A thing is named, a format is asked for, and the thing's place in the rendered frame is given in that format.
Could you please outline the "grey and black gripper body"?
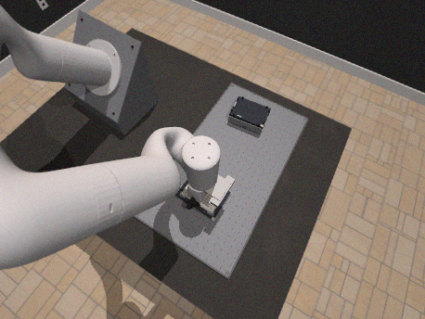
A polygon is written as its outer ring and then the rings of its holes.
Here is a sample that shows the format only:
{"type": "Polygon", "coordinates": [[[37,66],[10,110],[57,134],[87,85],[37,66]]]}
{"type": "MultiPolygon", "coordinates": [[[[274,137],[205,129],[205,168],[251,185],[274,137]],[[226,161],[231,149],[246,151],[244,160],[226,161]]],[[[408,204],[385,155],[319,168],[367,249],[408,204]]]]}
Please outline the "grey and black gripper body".
{"type": "Polygon", "coordinates": [[[190,184],[187,185],[187,195],[190,198],[191,197],[195,198],[197,202],[201,202],[206,194],[207,192],[205,191],[199,191],[191,187],[190,184]]]}

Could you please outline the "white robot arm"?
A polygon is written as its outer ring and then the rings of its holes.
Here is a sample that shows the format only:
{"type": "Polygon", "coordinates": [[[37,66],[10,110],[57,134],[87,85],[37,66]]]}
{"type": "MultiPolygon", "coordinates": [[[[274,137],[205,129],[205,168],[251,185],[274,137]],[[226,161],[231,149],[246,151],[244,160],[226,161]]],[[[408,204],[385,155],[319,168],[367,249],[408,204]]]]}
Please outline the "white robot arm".
{"type": "MultiPolygon", "coordinates": [[[[86,87],[108,96],[122,78],[109,42],[96,39],[86,48],[30,32],[0,6],[0,54],[2,43],[29,79],[98,84],[86,87]]],[[[23,171],[0,145],[0,270],[41,260],[173,197],[181,185],[174,159],[218,209],[236,180],[218,174],[220,156],[213,139],[181,127],[155,131],[141,157],[51,172],[23,171]]]]}

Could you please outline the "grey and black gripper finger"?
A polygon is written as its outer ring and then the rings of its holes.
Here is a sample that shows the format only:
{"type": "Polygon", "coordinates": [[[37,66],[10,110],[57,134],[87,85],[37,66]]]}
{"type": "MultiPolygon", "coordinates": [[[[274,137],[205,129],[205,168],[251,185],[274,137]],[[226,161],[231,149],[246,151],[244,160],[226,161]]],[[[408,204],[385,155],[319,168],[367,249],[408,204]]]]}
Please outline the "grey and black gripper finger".
{"type": "Polygon", "coordinates": [[[191,197],[190,201],[187,204],[187,209],[190,210],[191,208],[193,209],[196,206],[200,206],[200,203],[196,201],[195,198],[191,197]]]}

